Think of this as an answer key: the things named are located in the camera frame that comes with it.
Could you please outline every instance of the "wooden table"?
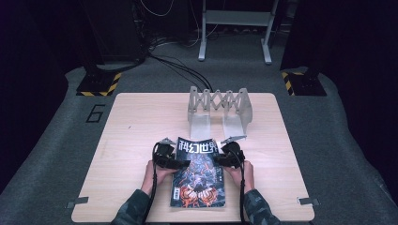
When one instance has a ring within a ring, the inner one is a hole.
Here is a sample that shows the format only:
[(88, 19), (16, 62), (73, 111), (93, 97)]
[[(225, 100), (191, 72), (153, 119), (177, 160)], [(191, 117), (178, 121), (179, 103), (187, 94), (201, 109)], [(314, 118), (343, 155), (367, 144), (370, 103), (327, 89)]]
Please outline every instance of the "wooden table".
[[(119, 94), (99, 140), (97, 151), (79, 197), (88, 203), (76, 204), (74, 222), (110, 222), (119, 207), (140, 188), (145, 165), (153, 145), (168, 137), (190, 138), (189, 93)], [(295, 153), (287, 135), (276, 98), (272, 94), (249, 94), (253, 121), (247, 139), (239, 140), (246, 159), (254, 166), (255, 187), (282, 221), (309, 221), (311, 205), (300, 205), (307, 198)], [(211, 137), (220, 142), (222, 111), (211, 111)], [(147, 222), (230, 222), (240, 221), (239, 192), (227, 172), (226, 206), (210, 209), (181, 209), (169, 206), (172, 177), (158, 186)]]

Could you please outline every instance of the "metal stand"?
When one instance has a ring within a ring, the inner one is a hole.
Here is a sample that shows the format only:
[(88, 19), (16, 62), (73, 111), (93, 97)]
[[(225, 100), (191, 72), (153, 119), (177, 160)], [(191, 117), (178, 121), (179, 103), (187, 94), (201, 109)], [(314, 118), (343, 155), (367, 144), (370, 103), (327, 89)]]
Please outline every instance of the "metal stand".
[(275, 18), (276, 7), (279, 0), (274, 0), (271, 12), (252, 12), (252, 11), (223, 11), (206, 10), (206, 0), (203, 0), (202, 10), (202, 41), (199, 50), (199, 61), (205, 60), (207, 36), (206, 24), (234, 24), (234, 25), (255, 25), (266, 26), (266, 36), (261, 39), (264, 60), (267, 65), (271, 65), (271, 56), (268, 48), (269, 35)]
[(246, 136), (247, 126), (253, 120), (253, 108), (246, 88), (241, 88), (236, 96), (232, 91), (227, 91), (223, 96), (220, 90), (213, 95), (210, 95), (207, 89), (203, 94), (199, 94), (197, 88), (192, 86), (188, 104), (191, 139), (210, 138), (210, 109), (218, 110), (220, 107), (223, 107), (224, 136)]

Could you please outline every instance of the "dark jacket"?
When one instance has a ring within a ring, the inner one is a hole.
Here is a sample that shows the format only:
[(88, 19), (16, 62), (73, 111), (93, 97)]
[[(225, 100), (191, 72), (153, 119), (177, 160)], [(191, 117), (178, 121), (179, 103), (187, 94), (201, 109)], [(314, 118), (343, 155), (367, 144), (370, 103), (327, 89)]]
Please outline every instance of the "dark jacket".
[[(111, 225), (141, 225), (149, 197), (141, 190), (136, 189), (131, 197), (120, 207)], [(253, 225), (281, 224), (279, 219), (272, 215), (267, 201), (253, 189), (245, 194), (244, 207), (246, 214)]]

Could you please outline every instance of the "black cable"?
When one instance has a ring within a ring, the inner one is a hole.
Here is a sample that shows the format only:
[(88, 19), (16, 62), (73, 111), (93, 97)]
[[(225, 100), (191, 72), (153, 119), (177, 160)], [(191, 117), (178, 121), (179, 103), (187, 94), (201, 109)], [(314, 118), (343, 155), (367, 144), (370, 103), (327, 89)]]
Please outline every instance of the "black cable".
[(183, 70), (183, 71), (189, 73), (190, 75), (193, 76), (193, 78), (195, 78), (197, 81), (199, 81), (206, 89), (211, 89), (211, 92), (212, 92), (212, 88), (211, 88), (211, 85), (209, 85), (208, 80), (206, 80), (206, 78), (204, 78), (201, 74), (200, 74), (200, 75), (195, 74), (196, 71), (192, 72), (192, 69), (186, 67), (185, 65), (184, 65), (185, 67), (183, 67), (183, 66), (181, 66), (181, 65), (179, 65), (179, 64), (176, 64), (176, 63), (174, 63), (174, 62), (167, 61), (167, 60), (164, 60), (164, 59), (160, 59), (159, 57), (156, 57), (156, 59), (161, 60), (162, 62), (164, 62), (164, 63), (166, 63), (166, 64), (169, 64), (170, 66), (179, 68), (179, 69), (181, 69), (181, 70)]
[[(206, 79), (206, 77), (204, 77), (204, 76), (203, 76), (202, 74), (200, 74), (199, 72), (197, 72), (197, 71), (195, 71), (195, 70), (193, 70), (193, 69), (187, 67), (187, 66), (186, 66), (185, 64), (183, 64), (180, 60), (178, 60), (178, 59), (176, 59), (176, 58), (174, 58), (174, 57), (170, 57), (170, 56), (156, 56), (156, 55), (153, 55), (152, 53), (149, 54), (149, 57), (154, 58), (154, 59), (156, 59), (156, 60), (162, 62), (164, 65), (168, 65), (168, 66), (170, 66), (170, 67), (174, 67), (174, 68), (180, 69), (180, 70), (182, 70), (182, 71), (188, 73), (188, 74), (191, 75), (195, 80), (197, 80), (198, 82), (200, 82), (200, 83), (205, 87), (205, 89), (209, 89), (210, 92), (213, 92), (213, 88), (212, 88), (210, 82)], [(161, 57), (173, 58), (173, 59), (177, 60), (181, 65), (178, 64), (178, 63), (169, 61), (169, 60), (162, 59)], [(191, 80), (189, 80), (189, 79), (187, 79), (187, 80), (190, 81), (190, 82), (192, 82), (192, 83), (194, 83), (196, 86), (198, 86), (195, 82), (193, 82), (193, 81), (191, 81)]]
[(207, 78), (206, 78), (205, 76), (203, 76), (202, 74), (200, 74), (200, 73), (197, 72), (196, 70), (193, 70), (193, 69), (187, 67), (184, 63), (181, 62), (181, 60), (179, 60), (179, 59), (177, 59), (177, 58), (170, 57), (170, 56), (165, 56), (165, 55), (162, 55), (161, 57), (172, 58), (172, 59), (177, 60), (182, 66), (181, 66), (181, 65), (178, 65), (178, 64), (176, 64), (176, 63), (173, 63), (173, 62), (171, 62), (171, 63), (173, 63), (174, 65), (176, 65), (176, 66), (178, 66), (178, 67), (181, 67), (182, 69), (187, 69), (187, 70), (188, 70), (187, 72), (192, 72), (192, 73), (194, 73), (195, 76), (197, 76), (198, 78), (200, 77), (200, 79), (203, 79), (203, 81), (206, 83), (205, 86), (207, 87), (207, 89), (210, 89), (210, 91), (213, 92), (213, 88), (211, 87), (210, 82), (207, 80)]
[(245, 193), (244, 193), (244, 188), (245, 188), (245, 169), (244, 169), (244, 161), (243, 163), (240, 161), (239, 157), (234, 151), (231, 151), (232, 154), (234, 154), (235, 158), (239, 162), (240, 165), (240, 173), (242, 175), (242, 180), (240, 181), (240, 197), (239, 197), (239, 213), (240, 213), (240, 221), (242, 224), (245, 224), (245, 216), (243, 214), (243, 202), (245, 201)]
[(153, 158), (155, 156), (155, 149), (158, 145), (159, 145), (158, 142), (155, 143), (155, 145), (153, 146), (153, 150), (152, 150), (153, 184), (152, 184), (152, 191), (150, 194), (149, 203), (148, 203), (148, 206), (146, 207), (146, 210), (145, 210), (145, 213), (143, 216), (143, 224), (145, 224), (146, 218), (148, 217), (148, 214), (149, 214), (150, 207), (152, 206), (153, 200), (155, 199), (156, 187), (158, 185), (158, 176), (156, 175), (156, 162), (153, 160)]

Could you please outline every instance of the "wire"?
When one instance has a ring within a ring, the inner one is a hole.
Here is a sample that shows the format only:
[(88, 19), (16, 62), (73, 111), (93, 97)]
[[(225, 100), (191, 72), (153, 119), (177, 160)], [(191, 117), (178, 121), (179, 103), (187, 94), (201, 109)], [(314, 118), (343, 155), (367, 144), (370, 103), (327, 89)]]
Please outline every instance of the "wire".
[(153, 166), (153, 184), (152, 184), (152, 191), (150, 194), (150, 199), (149, 199), (149, 203), (148, 206), (146, 207), (144, 216), (143, 216), (143, 224), (145, 224), (146, 218), (148, 217), (149, 214), (149, 210), (150, 207), (152, 206), (153, 200), (155, 199), (155, 194), (156, 194), (156, 187), (158, 185), (158, 176), (156, 175), (156, 163), (157, 161), (153, 161), (154, 156), (155, 156), (155, 149), (157, 148), (157, 146), (159, 145), (158, 142), (155, 143), (155, 145), (153, 146), (152, 149), (152, 166)]
[(191, 44), (191, 45), (184, 45), (185, 47), (188, 47), (188, 48), (192, 47), (193, 45), (195, 45), (195, 44), (200, 40), (199, 23), (198, 23), (198, 21), (196, 20), (195, 11), (193, 10), (192, 0), (190, 0), (190, 5), (191, 5), (192, 16), (193, 16), (193, 18), (194, 18), (194, 20), (195, 20), (195, 23), (196, 23), (196, 30), (198, 31), (198, 32), (197, 32), (198, 35), (197, 35), (197, 39), (193, 42), (193, 44)]
[(172, 0), (172, 4), (170, 4), (169, 10), (168, 10), (166, 13), (164, 13), (164, 14), (158, 14), (158, 13), (155, 13), (155, 12), (151, 11), (149, 8), (147, 8), (147, 6), (144, 4), (143, 0), (141, 0), (141, 4), (143, 4), (143, 7), (144, 7), (148, 12), (150, 12), (151, 14), (153, 14), (153, 15), (155, 15), (155, 16), (159, 16), (159, 17), (167, 16), (167, 14), (169, 14), (170, 10), (171, 10), (172, 7), (173, 7), (173, 3), (174, 3), (174, 0)]
[[(174, 57), (170, 57), (170, 56), (164, 56), (164, 55), (156, 56), (156, 55), (153, 55), (152, 53), (149, 53), (149, 57), (154, 58), (154, 59), (158, 60), (159, 62), (163, 63), (164, 65), (166, 65), (167, 67), (171, 68), (171, 69), (172, 69), (174, 72), (176, 72), (179, 76), (183, 77), (184, 79), (186, 79), (186, 80), (190, 81), (191, 83), (193, 83), (194, 85), (196, 85), (200, 91), (202, 91), (202, 89), (200, 88), (199, 85), (197, 85), (196, 82), (194, 82), (193, 80), (191, 80), (191, 79), (185, 77), (184, 75), (182, 75), (181, 73), (179, 73), (179, 72), (177, 71), (177, 69), (180, 69), (180, 70), (186, 72), (187, 75), (190, 75), (190, 76), (191, 76), (192, 78), (194, 78), (196, 81), (198, 81), (199, 83), (201, 83), (201, 84), (205, 87), (205, 89), (209, 89), (210, 92), (214, 92), (214, 91), (213, 91), (213, 88), (212, 88), (212, 86), (211, 86), (211, 84), (210, 84), (210, 82), (207, 80), (207, 78), (206, 78), (205, 76), (203, 76), (203, 75), (200, 74), (199, 72), (197, 72), (197, 71), (195, 71), (195, 70), (193, 70), (193, 69), (187, 67), (187, 66), (186, 66), (184, 63), (182, 63), (179, 59), (174, 58)], [(162, 59), (161, 57), (172, 58), (172, 59), (174, 59), (174, 60), (177, 60), (178, 63), (175, 63), (175, 62), (172, 62), (172, 61), (169, 61), (169, 60)]]
[(242, 175), (242, 180), (240, 181), (240, 198), (239, 198), (239, 212), (240, 212), (240, 220), (242, 221), (242, 224), (245, 224), (245, 216), (243, 214), (243, 202), (244, 202), (244, 188), (245, 188), (245, 166), (244, 166), (244, 161), (243, 163), (240, 161), (239, 157), (234, 151), (230, 151), (232, 154), (234, 154), (235, 158), (239, 162), (240, 165), (240, 173)]

